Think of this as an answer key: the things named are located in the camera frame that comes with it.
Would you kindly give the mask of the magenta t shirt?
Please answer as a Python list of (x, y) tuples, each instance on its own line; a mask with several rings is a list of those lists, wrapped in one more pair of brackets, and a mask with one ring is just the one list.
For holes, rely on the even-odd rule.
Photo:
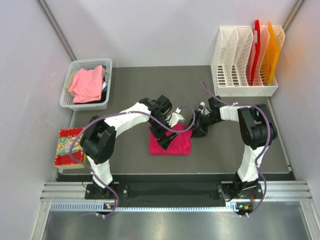
[(149, 153), (154, 156), (182, 156), (190, 155), (191, 153), (191, 136), (192, 131), (188, 130), (183, 133), (179, 133), (177, 137), (173, 139), (167, 150), (164, 150), (156, 141), (152, 133), (149, 134)]

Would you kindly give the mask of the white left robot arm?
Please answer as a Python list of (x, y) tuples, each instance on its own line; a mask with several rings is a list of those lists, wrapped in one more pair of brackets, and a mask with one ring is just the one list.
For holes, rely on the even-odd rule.
[(106, 199), (113, 194), (114, 187), (111, 184), (113, 177), (109, 160), (114, 152), (116, 138), (123, 132), (148, 122), (150, 133), (158, 145), (165, 151), (169, 148), (178, 134), (175, 132), (167, 134), (167, 132), (185, 120), (179, 110), (167, 113), (171, 109), (170, 100), (161, 95), (156, 100), (143, 98), (117, 116), (98, 122), (94, 122), (99, 118), (97, 115), (91, 118), (90, 122), (93, 125), (83, 133), (80, 145), (94, 172), (92, 179), (98, 195)]

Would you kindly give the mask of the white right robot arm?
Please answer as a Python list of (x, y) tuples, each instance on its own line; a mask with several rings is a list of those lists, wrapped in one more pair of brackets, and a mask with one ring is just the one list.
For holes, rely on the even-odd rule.
[(239, 123), (244, 153), (239, 169), (231, 185), (223, 186), (220, 197), (232, 200), (235, 196), (245, 198), (258, 187), (260, 166), (265, 152), (277, 138), (278, 130), (265, 104), (227, 104), (219, 96), (208, 99), (209, 107), (201, 102), (188, 123), (193, 138), (205, 137), (210, 126), (223, 121)]

